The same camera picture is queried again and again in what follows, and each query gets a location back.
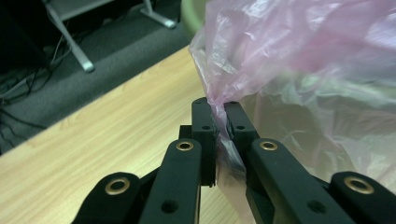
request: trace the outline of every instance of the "white metal leg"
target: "white metal leg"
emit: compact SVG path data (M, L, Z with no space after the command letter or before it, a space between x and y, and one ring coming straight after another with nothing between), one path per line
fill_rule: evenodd
M156 13L154 10L152 10L152 6L149 0L144 0L145 7L140 9L140 12L143 13L144 15L148 16L149 18L159 22L163 26L169 29L173 29L176 27L176 22L169 20L165 18L164 16Z
M93 66L92 62L88 59L88 57L85 55L85 53L81 50L79 45L76 44L73 37L67 31L66 27L64 26L64 23L61 21L58 14L53 9L53 7L50 5L50 3L45 3L45 6L47 8L47 11L49 12L49 15L52 17L53 22L55 23L57 28L61 31L61 33L64 35L64 38L66 39L67 43L69 44L74 56L76 57L77 61L81 65L81 67L84 69L85 72L93 71L94 66Z

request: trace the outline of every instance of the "pink plastic bag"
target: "pink plastic bag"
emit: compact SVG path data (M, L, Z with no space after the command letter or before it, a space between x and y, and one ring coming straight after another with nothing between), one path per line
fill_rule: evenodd
M353 170L396 192L396 1L213 0L190 51L222 127L219 185L245 223L230 101L312 175Z

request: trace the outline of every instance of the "brass ring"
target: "brass ring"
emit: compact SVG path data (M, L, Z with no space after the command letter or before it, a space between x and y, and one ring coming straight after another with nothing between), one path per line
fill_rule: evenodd
M277 150L277 145L272 142L260 142L260 147L269 151Z
M191 142L181 142L176 145L176 148L180 151L189 151L194 147L194 144Z
M359 182L363 184L364 187L356 186L353 182ZM344 183L352 190L355 190L362 194L372 194L374 193L374 188L367 181L355 177L355 176L347 176L344 178Z
M116 183L122 183L123 186L119 189L113 189L113 185ZM130 186L130 182L127 178L125 177L120 177L120 178L115 178L112 179L110 182L108 182L108 184L106 185L105 191L108 195L118 195L118 194L122 194L123 192L125 192L129 186Z

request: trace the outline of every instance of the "black object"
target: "black object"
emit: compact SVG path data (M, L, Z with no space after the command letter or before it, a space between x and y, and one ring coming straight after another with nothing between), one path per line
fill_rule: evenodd
M353 172L335 174L330 185L316 179L280 142L260 138L240 104L225 109L257 223L396 223L396 197L379 183ZM214 185L218 132L209 110L205 98L193 102L192 126L180 126L161 167L140 180L105 177L74 223L198 223L200 187Z

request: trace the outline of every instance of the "wooden table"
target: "wooden table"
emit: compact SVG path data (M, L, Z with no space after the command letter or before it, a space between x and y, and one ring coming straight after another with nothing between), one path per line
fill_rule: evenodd
M0 158L0 223L70 223L95 184L161 164L191 102L204 96L187 49ZM201 223L240 223L219 188L202 188Z

